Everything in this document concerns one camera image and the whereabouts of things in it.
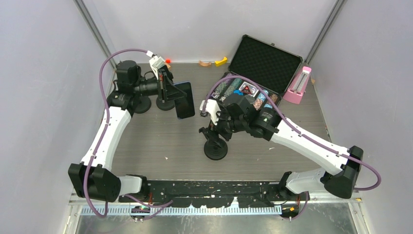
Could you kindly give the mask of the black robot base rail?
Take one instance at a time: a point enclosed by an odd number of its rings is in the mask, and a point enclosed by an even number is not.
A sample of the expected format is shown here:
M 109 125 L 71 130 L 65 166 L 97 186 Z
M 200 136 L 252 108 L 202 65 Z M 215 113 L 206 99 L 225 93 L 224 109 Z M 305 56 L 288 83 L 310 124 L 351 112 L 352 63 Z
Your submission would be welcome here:
M 234 203 L 240 208 L 267 208 L 305 201 L 304 193 L 288 195 L 271 181 L 148 180 L 132 196 L 156 205 L 171 202 L 174 208 L 227 208 Z

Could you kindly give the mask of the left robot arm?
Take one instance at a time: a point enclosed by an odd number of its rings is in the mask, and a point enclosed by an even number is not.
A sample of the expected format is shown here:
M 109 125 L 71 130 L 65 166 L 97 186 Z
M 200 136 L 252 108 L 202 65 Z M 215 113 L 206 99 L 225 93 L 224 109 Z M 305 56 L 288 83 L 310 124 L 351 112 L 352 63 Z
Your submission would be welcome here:
M 177 118 L 194 116 L 192 86 L 189 81 L 175 83 L 168 66 L 155 58 L 150 62 L 151 78 L 141 74 L 141 67 L 133 60 L 121 61 L 116 66 L 117 89 L 104 97 L 101 125 L 89 150 L 78 164 L 72 163 L 68 175 L 78 197 L 106 203 L 131 195 L 143 202 L 149 197 L 147 179 L 142 175 L 116 176 L 111 172 L 114 154 L 121 136 L 134 114 L 151 108 L 151 96 L 176 105 Z

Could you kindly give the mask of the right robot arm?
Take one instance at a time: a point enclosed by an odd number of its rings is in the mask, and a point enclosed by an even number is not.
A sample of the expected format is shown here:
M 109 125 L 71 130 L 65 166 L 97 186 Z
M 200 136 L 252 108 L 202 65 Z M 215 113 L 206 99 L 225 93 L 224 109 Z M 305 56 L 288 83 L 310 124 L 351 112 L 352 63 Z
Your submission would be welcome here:
M 215 160 L 226 156 L 226 143 L 234 133 L 246 132 L 255 138 L 283 145 L 305 156 L 320 166 L 306 172 L 286 172 L 277 191 L 284 200 L 295 195 L 325 190 L 343 198 L 351 198 L 360 172 L 363 150 L 357 146 L 345 148 L 328 142 L 299 127 L 265 104 L 256 109 L 245 96 L 233 94 L 223 103 L 213 99 L 200 106 L 203 116 L 210 116 L 210 124 L 199 131 L 206 137 L 206 146 L 215 152 L 205 154 Z

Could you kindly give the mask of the small-clamp black phone stand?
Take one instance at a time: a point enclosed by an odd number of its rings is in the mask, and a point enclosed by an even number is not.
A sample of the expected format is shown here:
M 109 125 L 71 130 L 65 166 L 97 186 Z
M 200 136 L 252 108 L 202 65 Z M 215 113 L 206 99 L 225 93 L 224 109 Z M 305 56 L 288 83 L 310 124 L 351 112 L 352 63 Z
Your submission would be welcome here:
M 211 160 L 221 160 L 228 153 L 227 143 L 219 137 L 219 134 L 214 129 L 202 127 L 199 129 L 206 138 L 204 144 L 204 154 Z

